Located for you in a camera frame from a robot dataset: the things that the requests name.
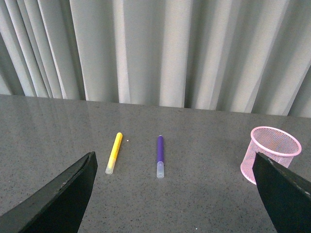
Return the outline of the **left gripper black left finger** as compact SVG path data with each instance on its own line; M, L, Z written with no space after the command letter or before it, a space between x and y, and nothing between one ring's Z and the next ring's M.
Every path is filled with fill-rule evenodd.
M2 233L76 233L97 173L89 152L25 201L0 217Z

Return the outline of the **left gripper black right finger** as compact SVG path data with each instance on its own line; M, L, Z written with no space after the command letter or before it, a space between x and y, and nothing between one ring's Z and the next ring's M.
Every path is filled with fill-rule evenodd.
M311 183L265 154L252 167L264 207L278 233L311 231Z

